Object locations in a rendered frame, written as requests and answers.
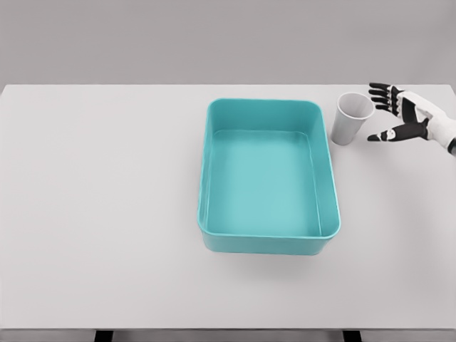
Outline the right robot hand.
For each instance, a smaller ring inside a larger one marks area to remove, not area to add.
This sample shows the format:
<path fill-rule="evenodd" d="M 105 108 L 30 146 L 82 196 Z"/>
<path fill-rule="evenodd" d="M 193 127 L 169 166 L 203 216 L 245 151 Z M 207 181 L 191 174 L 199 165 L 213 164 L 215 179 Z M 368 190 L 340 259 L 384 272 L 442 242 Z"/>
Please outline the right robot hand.
<path fill-rule="evenodd" d="M 371 142 L 399 142 L 422 138 L 441 143 L 443 124 L 449 118 L 444 110 L 417 93 L 385 83 L 370 83 L 369 94 L 375 108 L 385 110 L 403 123 L 368 136 Z"/>

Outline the white paper cup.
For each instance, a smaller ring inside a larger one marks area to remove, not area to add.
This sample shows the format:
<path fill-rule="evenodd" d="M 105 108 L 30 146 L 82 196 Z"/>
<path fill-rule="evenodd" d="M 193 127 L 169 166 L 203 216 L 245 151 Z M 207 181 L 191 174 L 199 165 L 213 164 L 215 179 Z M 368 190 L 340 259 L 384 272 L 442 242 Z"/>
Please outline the white paper cup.
<path fill-rule="evenodd" d="M 375 111 L 372 100 L 361 93 L 344 93 L 336 102 L 331 140 L 337 145 L 350 144 L 361 126 Z"/>

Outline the teal plastic basket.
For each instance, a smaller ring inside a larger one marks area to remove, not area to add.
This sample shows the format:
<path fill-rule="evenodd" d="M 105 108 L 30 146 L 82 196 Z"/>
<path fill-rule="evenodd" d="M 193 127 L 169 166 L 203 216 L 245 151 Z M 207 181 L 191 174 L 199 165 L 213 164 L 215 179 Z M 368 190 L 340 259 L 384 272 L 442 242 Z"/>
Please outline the teal plastic basket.
<path fill-rule="evenodd" d="M 197 223 L 214 252 L 320 253 L 341 227 L 322 109 L 309 100 L 213 100 Z"/>

